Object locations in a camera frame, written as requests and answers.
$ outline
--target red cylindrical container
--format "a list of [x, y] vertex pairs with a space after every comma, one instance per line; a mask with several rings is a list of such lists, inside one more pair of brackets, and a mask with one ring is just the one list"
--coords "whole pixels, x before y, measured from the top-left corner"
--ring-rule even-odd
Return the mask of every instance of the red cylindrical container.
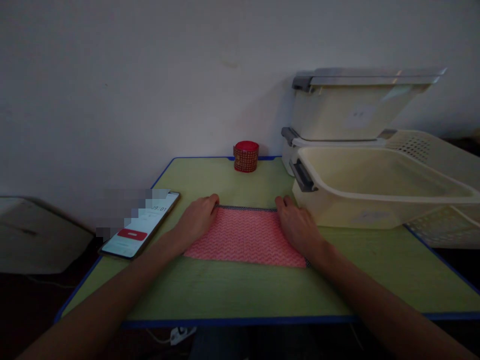
[[257, 168], [259, 160], [259, 145], [253, 141], [240, 141], [233, 147], [235, 170], [251, 173]]

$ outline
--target person's left hand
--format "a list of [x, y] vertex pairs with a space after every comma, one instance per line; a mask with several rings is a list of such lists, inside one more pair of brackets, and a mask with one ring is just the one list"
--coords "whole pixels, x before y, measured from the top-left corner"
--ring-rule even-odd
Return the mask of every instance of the person's left hand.
[[219, 203], [220, 198], [214, 193], [198, 198], [185, 209], [175, 227], [165, 234], [169, 247], [174, 248], [175, 256], [207, 233], [217, 216], [219, 209], [215, 205]]

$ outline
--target perforated basket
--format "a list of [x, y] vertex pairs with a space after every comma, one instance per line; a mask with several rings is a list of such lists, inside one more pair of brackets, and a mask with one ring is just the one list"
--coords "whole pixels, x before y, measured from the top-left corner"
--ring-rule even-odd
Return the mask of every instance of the perforated basket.
[[[480, 190], [480, 158], [422, 131], [398, 130], [385, 147]], [[480, 205], [447, 206], [407, 223], [433, 248], [480, 249]]]

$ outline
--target table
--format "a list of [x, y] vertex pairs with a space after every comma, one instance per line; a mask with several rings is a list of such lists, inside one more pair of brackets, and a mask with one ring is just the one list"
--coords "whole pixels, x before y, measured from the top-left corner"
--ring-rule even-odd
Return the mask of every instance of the table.
[[[280, 157], [260, 158], [255, 172], [234, 170], [232, 157], [174, 158], [152, 186], [181, 193], [153, 241], [170, 230], [191, 201], [217, 193], [224, 205], [274, 208], [292, 195], [294, 179]], [[431, 320], [480, 319], [480, 293], [408, 228], [319, 227], [323, 236], [380, 284]], [[100, 257], [55, 321], [124, 269]], [[356, 316], [311, 268], [289, 268], [180, 256], [163, 271], [124, 328], [337, 323]]]

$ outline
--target forearm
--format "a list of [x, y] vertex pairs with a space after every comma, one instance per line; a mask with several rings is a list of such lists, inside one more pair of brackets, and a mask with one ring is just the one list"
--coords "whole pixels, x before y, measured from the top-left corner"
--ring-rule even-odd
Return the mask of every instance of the forearm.
[[374, 281], [332, 245], [323, 241], [317, 246], [313, 266], [397, 357], [476, 359], [455, 339]]
[[19, 359], [92, 359], [175, 256], [165, 234], [33, 343]]

